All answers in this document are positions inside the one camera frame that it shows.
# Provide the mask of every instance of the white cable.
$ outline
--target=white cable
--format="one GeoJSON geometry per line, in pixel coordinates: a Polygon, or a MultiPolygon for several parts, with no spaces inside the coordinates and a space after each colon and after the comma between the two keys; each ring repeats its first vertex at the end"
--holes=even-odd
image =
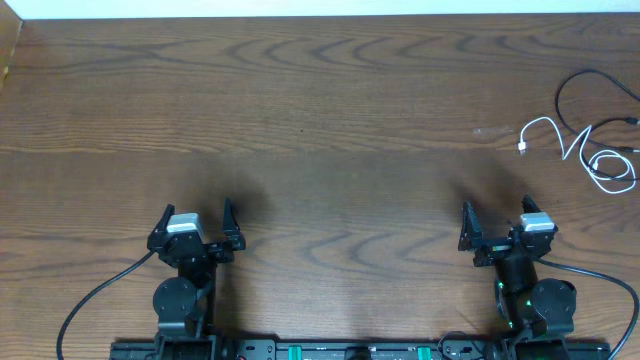
{"type": "MultiPolygon", "coordinates": [[[[571,144],[571,146],[569,146],[569,149],[565,152],[564,149],[564,144],[562,142],[562,134],[560,134],[560,130],[558,129],[558,126],[556,125],[556,123],[549,117],[543,116],[540,118],[537,118],[531,122],[529,122],[527,125],[525,125],[522,128],[522,131],[520,131],[520,142],[518,143],[518,150],[520,150],[520,154],[524,154],[527,148],[527,143],[524,141],[524,131],[527,130],[527,128],[533,124],[535,124],[538,121],[541,120],[548,120],[551,125],[553,125],[553,128],[556,130],[556,134],[558,135],[558,140],[560,141],[560,148],[562,149],[562,160],[566,160],[567,157],[569,156],[569,154],[571,154],[571,151],[573,150],[573,147],[578,143],[578,141],[580,141],[580,139],[584,136],[584,140],[582,141],[582,144],[580,145],[580,154],[584,153],[584,146],[587,144],[587,139],[589,138],[589,135],[591,134],[591,129],[592,126],[589,125],[587,126],[584,130],[582,130],[582,132],[580,134],[578,134],[578,137],[573,141],[573,143],[571,144]]],[[[602,189],[602,191],[606,192],[607,194],[622,194],[624,192],[627,192],[631,189],[633,189],[636,186],[636,180],[633,180],[631,182],[631,185],[629,185],[628,187],[622,189],[622,190],[616,190],[616,191],[611,191],[606,189],[604,186],[602,186],[602,184],[600,183],[601,181],[611,181],[613,179],[620,179],[623,178],[625,176],[627,176],[629,173],[631,173],[631,176],[633,176],[633,179],[636,178],[636,171],[633,167],[633,164],[631,163],[631,161],[629,161],[629,159],[627,159],[626,157],[618,154],[617,152],[613,151],[613,150],[601,150],[598,151],[597,153],[595,153],[591,159],[589,159],[589,166],[587,166],[587,163],[584,162],[583,157],[580,156],[580,163],[582,164],[582,167],[585,169],[585,171],[587,172],[587,174],[589,174],[589,176],[591,177],[591,179],[593,180],[593,182],[596,183],[596,185],[598,185],[598,187],[600,189],[602,189]],[[589,166],[594,168],[594,169],[598,169],[598,165],[599,165],[599,161],[600,159],[605,159],[605,158],[614,158],[614,159],[620,159],[627,167],[627,169],[620,175],[617,175],[613,178],[609,178],[609,177],[602,177],[602,176],[598,176],[596,175],[593,171],[591,171],[591,169],[589,169],[589,166]]]]}

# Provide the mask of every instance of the wooden table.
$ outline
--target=wooden table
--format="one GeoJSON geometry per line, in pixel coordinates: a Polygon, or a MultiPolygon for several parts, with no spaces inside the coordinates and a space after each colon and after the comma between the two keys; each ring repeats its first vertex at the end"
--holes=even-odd
{"type": "MultiPolygon", "coordinates": [[[[96,285],[146,253],[167,203],[248,249],[219,271],[216,324],[282,338],[437,338],[505,329],[490,268],[456,250],[463,200],[496,235],[528,192],[557,222],[549,260],[640,288],[640,190],[601,192],[554,130],[562,79],[595,67],[640,91],[640,15],[32,21],[0,94],[0,356],[54,357],[96,285]]],[[[640,106],[596,76],[576,128],[640,106]]],[[[639,130],[596,136],[638,146],[639,130]]],[[[578,288],[574,337],[617,343],[628,294],[578,288]]],[[[69,359],[151,338],[154,258],[91,300],[69,359]]],[[[620,358],[640,356],[633,336],[620,358]]]]}

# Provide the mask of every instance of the green connector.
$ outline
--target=green connector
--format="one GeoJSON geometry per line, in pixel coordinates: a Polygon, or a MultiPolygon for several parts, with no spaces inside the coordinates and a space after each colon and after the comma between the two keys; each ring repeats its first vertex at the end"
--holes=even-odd
{"type": "Polygon", "coordinates": [[[419,347],[418,348],[418,360],[431,360],[431,348],[419,347]]]}
{"type": "Polygon", "coordinates": [[[289,346],[289,360],[302,360],[302,347],[289,346]]]}

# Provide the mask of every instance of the black power cable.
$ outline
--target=black power cable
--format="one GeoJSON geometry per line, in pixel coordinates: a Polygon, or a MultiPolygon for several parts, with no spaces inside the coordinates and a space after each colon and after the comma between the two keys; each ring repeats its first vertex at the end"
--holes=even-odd
{"type": "Polygon", "coordinates": [[[67,316],[67,319],[64,321],[64,324],[62,324],[62,328],[60,328],[60,332],[58,333],[58,341],[56,342],[56,353],[58,355],[58,360],[64,360],[64,356],[62,356],[62,339],[64,338],[64,333],[67,331],[67,328],[69,327],[69,324],[71,323],[71,320],[73,320],[73,317],[76,315],[78,310],[80,310],[80,308],[82,306],[84,306],[84,304],[86,304],[87,301],[89,301],[89,299],[91,299],[95,294],[100,292],[100,290],[106,288],[107,286],[109,286],[109,285],[113,284],[114,282],[116,282],[116,281],[122,279],[123,277],[127,276],[133,270],[137,269],[140,265],[144,264],[145,261],[149,260],[149,258],[153,254],[154,254],[154,251],[149,251],[149,253],[147,255],[142,257],[142,259],[138,260],[138,262],[136,262],[135,264],[131,265],[125,271],[123,271],[120,274],[112,277],[111,279],[109,279],[109,280],[105,281],[104,283],[102,283],[97,288],[93,289],[89,294],[87,294],[87,296],[84,297],[84,299],[80,300],[78,305],[76,305],[76,307],[74,307],[73,310],[71,310],[71,313],[69,313],[69,316],[67,316]]]}
{"type": "MultiPolygon", "coordinates": [[[[478,345],[476,345],[475,341],[473,341],[471,336],[467,335],[467,333],[464,332],[464,331],[454,330],[454,331],[449,331],[448,333],[444,334],[444,336],[440,338],[440,341],[438,341],[438,345],[436,345],[436,350],[438,350],[440,355],[442,355],[443,359],[452,360],[450,357],[448,357],[447,355],[444,354],[444,351],[442,350],[442,342],[444,341],[444,339],[446,337],[448,337],[450,335],[453,335],[453,334],[460,334],[460,335],[465,336],[467,338],[467,340],[469,340],[469,342],[471,342],[471,345],[473,345],[473,347],[476,349],[477,352],[479,352],[480,354],[484,354],[484,352],[482,350],[480,350],[480,347],[478,345]]],[[[472,359],[472,360],[482,360],[482,359],[484,359],[484,355],[481,355],[480,357],[477,357],[477,358],[472,359]]]]}
{"type": "MultiPolygon", "coordinates": [[[[586,69],[586,70],[582,70],[579,71],[571,76],[569,76],[568,78],[566,78],[562,84],[560,84],[560,86],[558,87],[558,90],[556,90],[556,94],[555,94],[555,100],[554,100],[554,104],[555,104],[555,108],[556,108],[556,113],[558,114],[558,119],[560,119],[560,122],[562,122],[562,125],[569,130],[569,132],[571,132],[574,135],[580,135],[580,133],[578,131],[576,131],[574,128],[572,128],[571,126],[569,126],[569,124],[567,123],[567,121],[564,119],[564,117],[562,117],[562,113],[560,112],[560,95],[562,93],[562,90],[564,89],[564,87],[567,85],[567,83],[569,83],[572,79],[580,76],[580,75],[584,75],[584,74],[597,74],[600,75],[602,77],[604,77],[605,79],[609,80],[610,82],[612,82],[614,85],[616,85],[618,88],[620,88],[622,91],[624,91],[625,93],[627,93],[627,95],[629,95],[631,98],[633,98],[634,100],[640,102],[640,96],[636,95],[633,91],[631,91],[631,89],[629,89],[628,87],[626,87],[623,83],[621,83],[620,81],[618,81],[616,78],[614,78],[613,76],[602,72],[600,70],[595,70],[595,69],[586,69]]],[[[594,125],[591,129],[591,132],[593,133],[594,130],[596,130],[597,128],[601,127],[602,125],[608,124],[610,122],[613,121],[624,121],[627,124],[630,125],[640,125],[640,119],[635,118],[635,117],[626,117],[626,118],[611,118],[611,119],[606,119],[603,120],[601,122],[599,122],[598,124],[594,125]]],[[[638,153],[640,152],[640,149],[631,147],[631,146],[613,146],[613,145],[609,145],[609,144],[604,144],[592,139],[587,139],[587,142],[605,149],[609,149],[609,150],[614,150],[614,151],[619,151],[619,152],[624,152],[624,153],[638,153]]],[[[587,167],[589,167],[589,169],[594,172],[595,174],[598,174],[600,176],[603,177],[607,177],[611,180],[615,180],[615,181],[640,181],[640,178],[620,178],[617,177],[616,175],[612,175],[612,174],[607,174],[603,171],[594,169],[591,164],[589,164],[584,155],[581,155],[582,159],[584,160],[584,163],[587,164],[587,167]]]]}
{"type": "Polygon", "coordinates": [[[605,274],[601,274],[595,271],[589,271],[589,270],[585,270],[585,269],[581,269],[578,267],[574,267],[574,266],[569,266],[569,265],[563,265],[563,264],[557,264],[551,261],[546,261],[546,260],[542,260],[539,257],[536,257],[534,255],[531,255],[531,258],[536,261],[539,262],[542,265],[546,265],[546,266],[550,266],[552,268],[556,268],[556,269],[560,269],[560,270],[566,270],[566,271],[572,271],[578,274],[582,274],[582,275],[588,275],[588,276],[593,276],[595,278],[598,279],[603,279],[603,280],[607,280],[610,281],[618,286],[621,286],[622,288],[624,288],[625,290],[627,290],[629,292],[629,294],[631,294],[631,297],[633,298],[633,315],[631,316],[631,322],[629,322],[629,326],[627,326],[627,330],[625,330],[624,334],[622,335],[622,338],[620,339],[620,341],[618,341],[618,344],[616,345],[615,348],[613,348],[613,350],[611,351],[611,353],[609,354],[609,357],[607,358],[607,360],[612,360],[613,358],[616,357],[616,355],[618,354],[618,352],[620,351],[620,349],[622,349],[622,347],[624,346],[624,344],[629,340],[629,338],[631,337],[631,333],[633,332],[633,328],[636,326],[636,322],[638,321],[638,294],[636,294],[635,290],[633,290],[633,288],[631,286],[629,286],[629,284],[625,283],[622,280],[618,280],[612,276],[609,275],[605,275],[605,274]]]}

